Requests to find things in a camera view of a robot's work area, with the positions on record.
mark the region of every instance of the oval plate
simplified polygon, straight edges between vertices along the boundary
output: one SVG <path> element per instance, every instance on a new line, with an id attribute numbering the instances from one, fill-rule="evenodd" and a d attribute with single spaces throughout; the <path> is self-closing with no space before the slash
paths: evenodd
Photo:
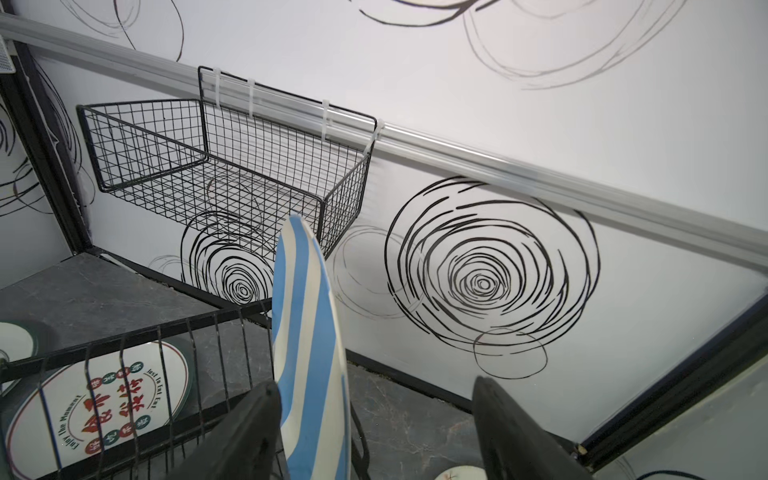
<path id="1" fill-rule="evenodd" d="M 15 323 L 0 323 L 0 359 L 15 362 L 33 356 L 38 352 L 38 343 L 29 330 Z M 0 386 L 2 395 L 8 393 L 18 380 L 5 382 Z"/>
<path id="2" fill-rule="evenodd" d="M 167 424 L 184 404 L 190 388 L 187 359 L 178 348 L 163 342 L 166 385 L 159 350 L 157 341 L 126 349 L 123 371 L 118 352 L 89 362 L 95 407 L 107 449 L 132 439 L 134 427 L 137 435 L 143 435 Z M 88 391 L 84 367 L 85 362 L 66 366 L 43 383 L 62 467 L 101 450 L 94 401 Z M 128 387 L 124 379 L 126 374 Z M 128 389 L 131 391 L 133 425 L 128 411 Z M 38 478 L 56 471 L 51 435 L 37 390 L 16 412 L 5 445 L 8 462 L 19 478 Z"/>

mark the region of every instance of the rack bar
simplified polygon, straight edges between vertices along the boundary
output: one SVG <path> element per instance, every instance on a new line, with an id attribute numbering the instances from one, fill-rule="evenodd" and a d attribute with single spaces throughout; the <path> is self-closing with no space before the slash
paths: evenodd
<path id="1" fill-rule="evenodd" d="M 109 74 L 123 81 L 150 84 L 179 96 L 199 94 L 197 69 L 189 65 L 134 51 L 107 41 L 80 35 L 15 15 L 0 13 L 0 34 L 45 50 L 78 66 Z M 208 78 L 213 84 L 213 77 Z M 279 94 L 260 95 L 254 105 L 260 115 L 313 131 L 323 126 L 322 105 L 289 99 Z M 221 100 L 247 110 L 249 90 L 221 86 Z M 337 114 L 329 134 L 365 145 L 371 125 Z M 758 270 L 768 267 L 768 231 L 703 214 L 618 190 L 497 154 L 485 153 L 440 140 L 407 128 L 387 124 L 377 143 L 377 154 L 405 158 L 443 168 L 521 194 L 532 195 L 644 235 L 724 258 Z"/>

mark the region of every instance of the dish rack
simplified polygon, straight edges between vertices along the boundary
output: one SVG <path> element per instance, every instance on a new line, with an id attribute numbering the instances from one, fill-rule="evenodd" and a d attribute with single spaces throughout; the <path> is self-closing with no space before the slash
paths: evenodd
<path id="1" fill-rule="evenodd" d="M 215 77 L 215 98 L 210 82 Z M 208 67 L 197 69 L 200 98 L 78 105 L 99 190 L 198 230 L 221 212 L 242 231 L 227 238 L 274 259 L 280 222 L 300 214 L 327 257 L 362 206 L 379 122 L 366 114 L 301 97 Z M 248 110 L 220 102 L 220 84 L 248 88 Z M 253 93 L 364 121 L 363 150 L 253 113 Z"/>
<path id="2" fill-rule="evenodd" d="M 52 455 L 56 459 L 55 470 L 40 478 L 163 478 L 190 455 L 194 455 L 195 448 L 202 444 L 206 434 L 219 425 L 252 389 L 264 389 L 265 384 L 261 382 L 271 380 L 272 372 L 259 368 L 266 360 L 259 359 L 266 355 L 264 346 L 269 349 L 270 344 L 270 330 L 262 327 L 269 321 L 264 313 L 270 308 L 271 300 L 264 300 L 137 329 L 16 362 L 0 362 L 0 379 L 3 382 L 21 380 L 0 403 L 3 433 L 7 433 L 6 424 L 14 414 L 15 407 L 18 407 L 17 404 L 20 405 L 19 400 L 37 392 L 46 413 L 51 442 L 41 438 L 35 455 L 39 458 Z M 66 405 L 53 405 L 50 399 L 46 400 L 46 396 L 41 395 L 41 392 L 45 392 L 45 380 L 62 367 L 85 361 L 82 384 L 88 385 L 92 380 L 89 366 L 97 365 L 99 356 L 119 352 L 121 368 L 125 369 L 125 365 L 122 365 L 124 350 L 149 342 L 168 340 L 180 348 L 184 347 L 190 357 L 188 363 L 192 387 L 186 404 L 181 406 L 180 414 L 172 422 L 144 434 L 138 435 L 136 429 L 132 429 L 132 440 L 98 449 L 86 459 L 71 465 L 62 465 L 58 449 L 67 446 L 56 439 L 56 426 Z M 162 384 L 169 385 L 165 366 L 161 374 L 164 378 Z M 218 382 L 213 382 L 213 377 L 217 377 Z M 102 445 L 105 434 L 99 431 Z M 287 471 L 283 450 L 272 444 L 270 452 L 275 452 L 270 477 L 283 478 Z M 0 476 L 5 473 L 3 462 L 10 465 L 7 458 L 0 455 Z"/>

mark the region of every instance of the red chinese characters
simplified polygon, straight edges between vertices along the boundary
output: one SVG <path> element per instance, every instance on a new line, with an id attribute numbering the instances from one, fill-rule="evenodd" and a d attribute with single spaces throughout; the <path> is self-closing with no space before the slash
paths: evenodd
<path id="1" fill-rule="evenodd" d="M 96 399 L 96 407 L 100 407 L 104 405 L 104 402 L 106 402 L 107 399 L 109 399 L 109 395 L 102 395 L 99 393 L 94 398 Z M 94 401 L 93 399 L 86 399 L 85 402 L 83 402 L 83 405 L 85 406 L 85 409 L 90 412 L 94 408 Z"/>
<path id="2" fill-rule="evenodd" d="M 133 399 L 131 399 L 131 408 L 134 410 L 134 412 L 138 412 L 139 409 L 141 409 L 144 404 L 141 403 L 141 400 L 144 398 L 143 395 L 135 396 Z M 120 415 L 123 417 L 128 416 L 128 406 L 127 402 L 123 402 L 122 405 L 120 405 Z"/>
<path id="3" fill-rule="evenodd" d="M 110 420 L 112 420 L 111 410 L 107 410 L 106 412 L 98 416 L 98 421 L 102 425 L 105 424 L 106 422 L 109 422 Z M 84 426 L 83 432 L 90 432 L 90 433 L 96 432 L 98 430 L 98 424 L 96 423 L 96 415 L 92 415 L 83 426 Z"/>
<path id="4" fill-rule="evenodd" d="M 141 390 L 141 385 L 139 385 L 139 384 L 141 382 L 143 382 L 143 381 L 144 381 L 144 379 L 131 380 L 131 387 L 129 388 L 131 393 L 138 393 L 138 391 Z M 126 392 L 125 384 L 124 383 L 121 384 L 120 386 L 118 386 L 118 393 L 120 393 L 120 392 L 123 393 L 122 395 L 120 395 L 121 397 L 127 397 L 128 396 L 128 393 Z"/>

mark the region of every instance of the black metal dish rack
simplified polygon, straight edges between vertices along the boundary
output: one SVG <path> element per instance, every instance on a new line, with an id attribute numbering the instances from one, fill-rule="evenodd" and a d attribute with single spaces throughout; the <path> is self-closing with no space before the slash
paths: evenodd
<path id="1" fill-rule="evenodd" d="M 365 150 L 206 98 L 78 106 L 99 190 L 192 228 L 224 212 L 240 246 L 273 260 L 280 222 L 296 212 L 327 256 L 362 206 L 373 141 Z M 220 80 L 311 104 L 323 102 L 220 73 Z M 370 115 L 331 111 L 378 122 Z"/>
<path id="2" fill-rule="evenodd" d="M 271 300 L 264 300 L 233 309 L 218 310 L 137 329 L 119 336 L 60 349 L 29 359 L 10 363 L 0 362 L 0 383 L 14 379 L 21 380 L 8 396 L 15 394 L 15 396 L 22 398 L 35 391 L 38 392 L 46 413 L 52 445 L 57 445 L 54 426 L 51 424 L 51 418 L 55 417 L 56 412 L 46 402 L 45 395 L 41 394 L 43 383 L 53 370 L 85 361 L 83 382 L 87 384 L 91 378 L 88 367 L 91 360 L 108 353 L 119 352 L 122 363 L 122 353 L 125 349 L 176 337 L 189 342 L 190 356 L 192 357 L 190 359 L 190 377 L 199 379 L 201 373 L 205 375 L 205 367 L 200 367 L 198 361 L 203 361 L 200 357 L 200 341 L 201 335 L 204 334 L 203 329 L 212 329 L 209 334 L 215 336 L 217 349 L 214 349 L 216 352 L 214 356 L 218 356 L 219 365 L 214 368 L 220 368 L 223 380 L 220 388 L 217 387 L 215 390 L 217 394 L 223 393 L 223 401 L 206 406 L 207 403 L 211 403 L 211 401 L 206 402 L 206 399 L 212 398 L 210 386 L 201 387 L 201 382 L 193 382 L 193 392 L 190 393 L 187 404 L 182 408 L 182 412 L 186 412 L 186 415 L 179 415 L 173 422 L 143 435 L 137 435 L 134 430 L 133 441 L 102 449 L 99 453 L 69 466 L 61 465 L 57 450 L 54 450 L 53 454 L 58 467 L 55 472 L 41 478 L 146 478 L 149 480 L 153 476 L 162 478 L 173 470 L 205 439 L 206 433 L 219 425 L 230 410 L 234 409 L 260 380 L 251 368 L 255 353 L 253 340 L 254 335 L 260 335 L 264 337 L 267 345 L 270 344 L 270 331 L 261 326 L 268 324 L 269 319 L 264 316 L 264 313 L 270 308 Z M 233 373 L 235 373 L 233 368 L 238 366 L 231 356 L 233 350 L 244 354 L 247 366 L 247 386 L 243 385 L 239 389 L 233 387 L 232 381 Z M 163 376 L 164 384 L 167 385 L 168 379 L 165 371 L 163 371 Z M 266 378 L 264 378 L 265 375 L 261 375 L 261 377 L 263 377 L 261 379 L 271 378 L 271 372 Z M 0 403 L 0 414 L 4 419 L 14 413 L 12 410 L 13 406 L 7 402 Z M 103 445 L 104 440 L 101 431 L 99 435 Z M 2 438 L 5 440 L 5 432 L 3 432 Z M 0 455 L 1 460 L 5 460 L 3 455 Z M 272 476 L 273 478 L 283 478 L 284 472 L 286 472 L 285 459 L 282 456 L 282 450 L 278 449 L 273 460 Z"/>

